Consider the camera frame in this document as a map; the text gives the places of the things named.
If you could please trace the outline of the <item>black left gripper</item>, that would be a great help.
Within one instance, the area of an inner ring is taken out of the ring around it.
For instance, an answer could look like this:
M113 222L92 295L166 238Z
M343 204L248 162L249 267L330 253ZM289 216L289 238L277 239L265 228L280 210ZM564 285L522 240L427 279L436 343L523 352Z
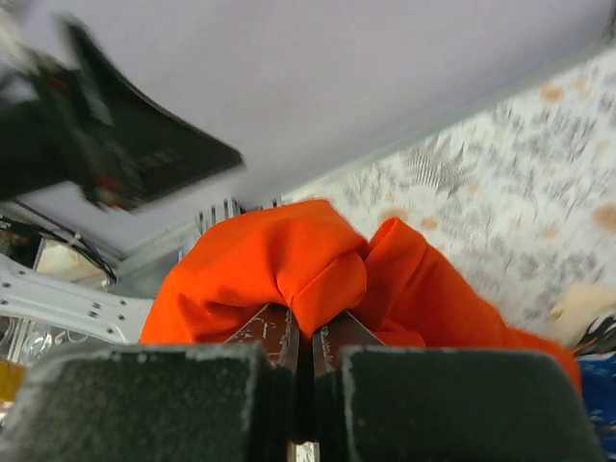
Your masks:
M19 79L34 93L1 102L2 200L70 182L99 208L132 211L244 165L234 147L134 86L82 24L61 24L74 68L23 44L12 16L1 16L16 62L1 88Z

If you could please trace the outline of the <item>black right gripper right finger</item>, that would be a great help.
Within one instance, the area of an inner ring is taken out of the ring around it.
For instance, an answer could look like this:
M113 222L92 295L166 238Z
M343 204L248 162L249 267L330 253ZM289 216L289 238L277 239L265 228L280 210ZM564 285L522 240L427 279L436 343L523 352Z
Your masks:
M348 310L321 327L312 338L315 375L334 372L340 363L345 347L383 347L381 342L364 324Z

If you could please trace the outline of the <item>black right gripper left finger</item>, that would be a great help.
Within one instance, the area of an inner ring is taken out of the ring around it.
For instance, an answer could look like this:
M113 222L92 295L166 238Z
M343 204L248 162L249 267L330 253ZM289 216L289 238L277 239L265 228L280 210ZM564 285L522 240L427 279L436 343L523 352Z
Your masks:
M257 343L268 361L295 371L299 354L299 329L294 314L286 307L267 304L226 343Z

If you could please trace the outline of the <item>plain orange cloth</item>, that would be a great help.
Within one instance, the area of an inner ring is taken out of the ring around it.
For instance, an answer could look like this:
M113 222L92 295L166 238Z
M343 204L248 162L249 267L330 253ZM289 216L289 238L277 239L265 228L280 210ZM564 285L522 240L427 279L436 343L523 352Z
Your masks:
M206 231L168 274L140 340L222 342L268 304L305 336L349 311L388 346L537 350L580 382L570 351L509 325L418 231L389 218L366 239L320 199Z

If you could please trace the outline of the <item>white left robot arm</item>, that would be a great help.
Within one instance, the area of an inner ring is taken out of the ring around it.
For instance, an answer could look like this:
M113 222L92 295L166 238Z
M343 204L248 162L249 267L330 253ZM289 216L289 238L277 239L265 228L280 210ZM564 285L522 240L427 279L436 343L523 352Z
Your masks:
M78 20L60 19L76 65L26 45L1 5L1 45L13 66L1 87L25 82L33 97L1 103L1 197L63 182L99 208L134 211L240 167L242 154L164 109L133 85ZM109 343L133 344L151 301L97 292L1 260L1 310Z

